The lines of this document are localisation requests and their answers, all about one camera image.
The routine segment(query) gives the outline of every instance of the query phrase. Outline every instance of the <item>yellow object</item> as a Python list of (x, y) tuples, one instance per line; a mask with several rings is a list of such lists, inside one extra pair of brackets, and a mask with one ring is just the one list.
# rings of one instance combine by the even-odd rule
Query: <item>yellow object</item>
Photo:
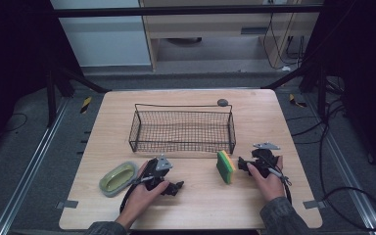
[(83, 105), (81, 106), (80, 113), (85, 114), (87, 112), (88, 106), (90, 105), (91, 97), (85, 98)]
[(234, 163), (228, 157), (227, 153), (222, 150), (216, 153), (217, 162), (216, 168), (218, 169), (219, 174), (221, 175), (222, 179), (226, 184), (230, 184), (232, 182), (232, 175), (233, 172), (236, 170)]

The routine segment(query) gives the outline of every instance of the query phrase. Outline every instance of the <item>yellow sponge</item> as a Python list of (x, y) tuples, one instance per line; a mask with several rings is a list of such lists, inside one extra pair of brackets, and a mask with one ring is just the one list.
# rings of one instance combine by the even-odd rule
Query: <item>yellow sponge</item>
[(219, 174), (221, 175), (222, 179), (226, 184), (230, 184), (232, 178), (231, 176), (233, 172), (236, 170), (234, 163), (231, 161), (231, 159), (228, 157), (227, 153), (224, 150), (221, 150), (218, 153), (216, 153), (216, 157), (216, 168), (218, 169)]

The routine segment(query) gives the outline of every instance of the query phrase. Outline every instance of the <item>white cabinet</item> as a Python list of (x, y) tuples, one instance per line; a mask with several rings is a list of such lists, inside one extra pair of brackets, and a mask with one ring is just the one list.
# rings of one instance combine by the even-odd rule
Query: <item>white cabinet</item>
[[(54, 9), (139, 7), (137, 0), (51, 0)], [(141, 17), (60, 19), (78, 63), (85, 68), (150, 66)]]
[[(266, 0), (139, 0), (142, 7), (261, 5)], [(314, 4), (323, 0), (283, 0), (276, 4)], [(277, 67), (288, 36), (311, 35), (318, 13), (215, 14), (183, 16), (147, 16), (144, 24), (147, 41), (155, 67), (161, 38), (267, 36), (264, 47), (270, 63)]]

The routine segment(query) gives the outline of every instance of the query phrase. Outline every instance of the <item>white wall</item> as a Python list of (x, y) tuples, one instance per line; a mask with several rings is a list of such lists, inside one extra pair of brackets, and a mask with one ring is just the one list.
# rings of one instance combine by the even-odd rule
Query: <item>white wall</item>
[[(51, 0), (54, 9), (139, 7), (137, 0)], [(149, 66), (141, 17), (64, 18), (60, 22), (81, 67)]]

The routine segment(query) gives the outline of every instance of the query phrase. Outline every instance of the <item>tape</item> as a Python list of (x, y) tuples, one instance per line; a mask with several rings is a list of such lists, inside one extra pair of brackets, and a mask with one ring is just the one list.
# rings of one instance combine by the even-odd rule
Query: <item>tape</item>
[(58, 202), (56, 205), (56, 209), (64, 209), (64, 208), (77, 208), (78, 201), (69, 201), (66, 200), (65, 202)]
[(90, 105), (90, 102), (91, 102), (90, 96), (85, 98), (83, 105), (81, 106), (81, 110), (80, 110), (81, 114), (85, 114), (87, 112), (87, 109), (88, 109), (88, 106)]
[(326, 208), (326, 203), (325, 202), (317, 202), (317, 201), (307, 201), (304, 202), (304, 206), (306, 209), (313, 209), (313, 208), (319, 208), (319, 209), (324, 209)]
[(292, 104), (292, 105), (296, 105), (296, 106), (299, 106), (301, 108), (305, 108), (307, 107), (306, 103), (304, 102), (296, 102), (295, 100), (295, 96), (292, 95), (292, 94), (289, 94), (289, 102)]

